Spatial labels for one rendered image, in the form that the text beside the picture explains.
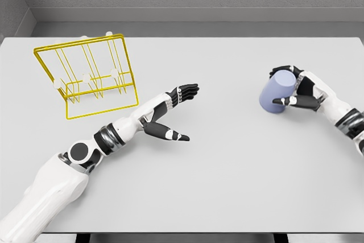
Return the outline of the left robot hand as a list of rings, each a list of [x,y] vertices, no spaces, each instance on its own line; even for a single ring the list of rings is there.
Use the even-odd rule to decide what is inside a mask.
[[[158,123],[157,120],[178,104],[194,99],[199,89],[198,84],[185,84],[175,87],[170,92],[162,93],[143,104],[136,111],[136,117],[141,124],[142,130],[146,134],[159,139],[189,141],[187,135],[180,134],[168,126]]]

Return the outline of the lavender blue cup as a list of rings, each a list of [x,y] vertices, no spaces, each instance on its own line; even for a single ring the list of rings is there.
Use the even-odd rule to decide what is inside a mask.
[[[277,71],[264,86],[259,103],[261,107],[269,113],[281,113],[286,106],[273,103],[273,99],[289,97],[293,94],[296,84],[295,75],[286,70]]]

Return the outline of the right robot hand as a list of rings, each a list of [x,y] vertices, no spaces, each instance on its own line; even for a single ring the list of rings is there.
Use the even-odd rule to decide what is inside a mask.
[[[270,78],[279,71],[290,71],[296,78],[293,95],[275,98],[275,105],[293,106],[302,109],[318,111],[321,104],[329,97],[335,97],[335,92],[320,78],[309,71],[301,70],[294,65],[284,65],[273,68]]]

